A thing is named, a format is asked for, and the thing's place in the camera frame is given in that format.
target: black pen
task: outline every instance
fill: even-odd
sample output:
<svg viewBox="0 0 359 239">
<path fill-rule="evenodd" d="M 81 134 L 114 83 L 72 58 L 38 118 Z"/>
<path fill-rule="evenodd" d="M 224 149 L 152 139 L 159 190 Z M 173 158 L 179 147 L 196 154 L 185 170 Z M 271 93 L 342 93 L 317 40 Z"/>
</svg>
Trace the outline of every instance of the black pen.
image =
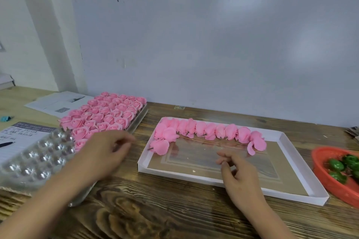
<svg viewBox="0 0 359 239">
<path fill-rule="evenodd" d="M 15 142 L 7 142 L 7 143 L 0 144 L 0 148 L 7 146 L 7 145 L 11 145 L 13 143 L 15 143 Z"/>
</svg>

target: wood grain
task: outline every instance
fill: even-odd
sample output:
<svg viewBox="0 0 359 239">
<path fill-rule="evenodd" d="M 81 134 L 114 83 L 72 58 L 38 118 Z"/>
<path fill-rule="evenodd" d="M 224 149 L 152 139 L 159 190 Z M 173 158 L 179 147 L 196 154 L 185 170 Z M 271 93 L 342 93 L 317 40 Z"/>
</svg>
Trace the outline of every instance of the wood grain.
<svg viewBox="0 0 359 239">
<path fill-rule="evenodd" d="M 173 105 L 159 103 L 149 105 L 148 114 L 134 133 L 137 143 L 126 160 L 110 177 L 98 182 L 80 206 L 65 212 L 51 237 L 258 238 L 225 189 L 137 172 L 137 160 L 163 116 L 283 131 L 311 167 L 310 153 L 317 146 L 359 150 L 359 145 L 339 127 L 188 107 L 175 110 Z M 4 109 L 11 108 L 1 101 L 0 114 Z M 0 219 L 9 216 L 26 199 L 0 191 Z M 266 199 L 298 238 L 359 238 L 359 210 L 334 196 L 324 207 Z"/>
</svg>

